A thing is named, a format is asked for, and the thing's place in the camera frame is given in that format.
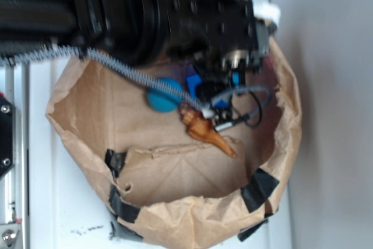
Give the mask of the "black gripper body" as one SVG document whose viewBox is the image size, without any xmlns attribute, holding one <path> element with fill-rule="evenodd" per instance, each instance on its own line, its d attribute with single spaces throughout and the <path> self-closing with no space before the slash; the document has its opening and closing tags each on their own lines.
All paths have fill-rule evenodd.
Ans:
<svg viewBox="0 0 373 249">
<path fill-rule="evenodd" d="M 254 14 L 252 0 L 166 0 L 166 53 L 190 59 L 206 80 L 245 85 L 262 70 L 274 23 Z"/>
</svg>

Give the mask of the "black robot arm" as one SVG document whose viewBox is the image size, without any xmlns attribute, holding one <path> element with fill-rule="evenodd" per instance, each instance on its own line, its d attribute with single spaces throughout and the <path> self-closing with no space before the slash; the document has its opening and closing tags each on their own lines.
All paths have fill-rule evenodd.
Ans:
<svg viewBox="0 0 373 249">
<path fill-rule="evenodd" d="M 1 64 L 58 45 L 98 48 L 131 66 L 165 53 L 224 83 L 262 69 L 274 29 L 252 0 L 1 0 Z"/>
</svg>

